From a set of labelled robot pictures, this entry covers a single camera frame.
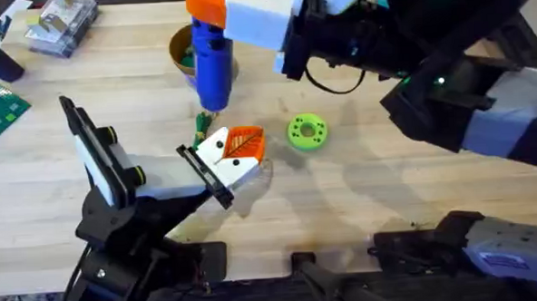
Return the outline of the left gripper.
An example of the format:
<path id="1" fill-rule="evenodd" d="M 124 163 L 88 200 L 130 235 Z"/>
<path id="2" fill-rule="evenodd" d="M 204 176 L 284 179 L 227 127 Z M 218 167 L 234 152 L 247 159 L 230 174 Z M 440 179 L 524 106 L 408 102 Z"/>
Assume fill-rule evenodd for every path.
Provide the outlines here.
<path id="1" fill-rule="evenodd" d="M 230 188 L 258 171 L 266 140 L 261 126 L 222 127 L 197 150 L 181 145 L 175 157 L 153 157 L 127 153 L 113 127 L 100 127 L 95 144 L 98 190 L 112 207 L 129 207 L 137 198 L 170 200 L 206 192 L 227 209 Z M 218 162 L 221 178 L 204 162 L 204 152 Z"/>

